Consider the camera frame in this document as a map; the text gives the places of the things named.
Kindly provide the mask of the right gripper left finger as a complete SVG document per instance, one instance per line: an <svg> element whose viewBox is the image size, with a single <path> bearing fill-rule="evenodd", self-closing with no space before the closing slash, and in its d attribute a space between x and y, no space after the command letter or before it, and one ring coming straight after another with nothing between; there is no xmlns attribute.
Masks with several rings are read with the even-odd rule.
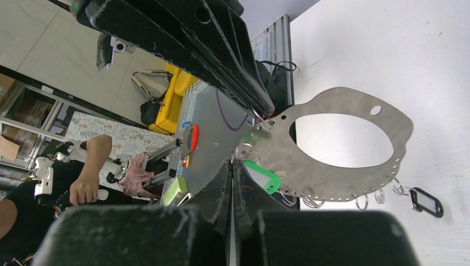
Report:
<svg viewBox="0 0 470 266"><path fill-rule="evenodd" d="M214 178L182 204L197 208L205 221L221 235L231 232L232 170L232 161L224 160Z"/></svg>

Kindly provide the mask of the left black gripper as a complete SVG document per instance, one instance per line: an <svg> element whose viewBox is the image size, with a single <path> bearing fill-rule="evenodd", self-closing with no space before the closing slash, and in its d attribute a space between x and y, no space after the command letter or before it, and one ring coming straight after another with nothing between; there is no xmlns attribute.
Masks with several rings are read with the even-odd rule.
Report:
<svg viewBox="0 0 470 266"><path fill-rule="evenodd" d="M219 89L251 114L274 104L259 76L238 1L76 1L82 25L127 41Z"/></svg>

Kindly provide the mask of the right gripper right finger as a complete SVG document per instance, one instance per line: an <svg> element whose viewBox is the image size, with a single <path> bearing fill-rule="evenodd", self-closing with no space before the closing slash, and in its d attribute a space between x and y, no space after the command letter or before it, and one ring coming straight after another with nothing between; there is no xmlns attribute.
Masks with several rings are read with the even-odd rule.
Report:
<svg viewBox="0 0 470 266"><path fill-rule="evenodd" d="M238 239L251 239L265 234L268 224L276 218L291 214L292 210L252 179L244 163L233 161L234 227Z"/></svg>

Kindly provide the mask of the key with green tag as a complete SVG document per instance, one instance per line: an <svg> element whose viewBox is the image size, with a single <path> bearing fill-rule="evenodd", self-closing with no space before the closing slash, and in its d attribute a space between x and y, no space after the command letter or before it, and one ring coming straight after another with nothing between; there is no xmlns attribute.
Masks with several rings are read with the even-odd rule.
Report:
<svg viewBox="0 0 470 266"><path fill-rule="evenodd" d="M266 193L272 195L281 186L280 177L272 171L268 171L250 160L242 161L251 178L263 188Z"/></svg>

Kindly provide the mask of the large metal keyring with clips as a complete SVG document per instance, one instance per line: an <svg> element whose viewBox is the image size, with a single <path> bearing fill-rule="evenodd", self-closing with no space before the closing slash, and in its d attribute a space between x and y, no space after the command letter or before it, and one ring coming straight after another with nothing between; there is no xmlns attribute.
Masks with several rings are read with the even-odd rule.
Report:
<svg viewBox="0 0 470 266"><path fill-rule="evenodd" d="M335 87L252 127L236 155L277 175L274 190L311 208L353 201L365 210L371 201L383 204L391 185L414 211L441 218L436 196L397 178L412 133L412 120L391 104Z"/></svg>

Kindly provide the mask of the operator forearm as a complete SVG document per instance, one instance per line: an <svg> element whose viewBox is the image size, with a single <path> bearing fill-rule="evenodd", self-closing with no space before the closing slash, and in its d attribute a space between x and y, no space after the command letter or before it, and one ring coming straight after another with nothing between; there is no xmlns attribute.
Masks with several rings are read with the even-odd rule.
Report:
<svg viewBox="0 0 470 266"><path fill-rule="evenodd" d="M82 172L87 179L99 180L99 172L108 160L112 147L113 139L109 135L99 135L86 142L88 156Z"/></svg>

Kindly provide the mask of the operator hand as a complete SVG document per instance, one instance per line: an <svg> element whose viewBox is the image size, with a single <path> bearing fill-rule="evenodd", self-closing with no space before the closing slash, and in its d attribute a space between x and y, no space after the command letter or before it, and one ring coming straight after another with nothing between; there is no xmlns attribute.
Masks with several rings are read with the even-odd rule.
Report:
<svg viewBox="0 0 470 266"><path fill-rule="evenodd" d="M92 203L98 200L99 176L97 172L82 172L70 186L69 201L72 205Z"/></svg>

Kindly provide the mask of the red emergency stop button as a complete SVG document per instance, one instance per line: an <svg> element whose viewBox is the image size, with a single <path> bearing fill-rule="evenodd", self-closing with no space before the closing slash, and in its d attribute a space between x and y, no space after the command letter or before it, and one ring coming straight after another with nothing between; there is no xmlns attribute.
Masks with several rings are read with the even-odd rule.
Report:
<svg viewBox="0 0 470 266"><path fill-rule="evenodd" d="M199 136L199 126L197 124L189 124L183 131L180 159L185 160L197 146Z"/></svg>

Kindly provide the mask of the yellow chair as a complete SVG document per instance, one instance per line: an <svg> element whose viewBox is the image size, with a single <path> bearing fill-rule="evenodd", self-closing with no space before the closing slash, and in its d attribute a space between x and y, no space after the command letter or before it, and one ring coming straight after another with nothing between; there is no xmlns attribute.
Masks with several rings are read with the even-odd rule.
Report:
<svg viewBox="0 0 470 266"><path fill-rule="evenodd" d="M172 78L162 101L164 105L160 107L156 120L148 128L159 134L174 135L185 92L198 79L171 64L167 64L165 70L172 74Z"/></svg>

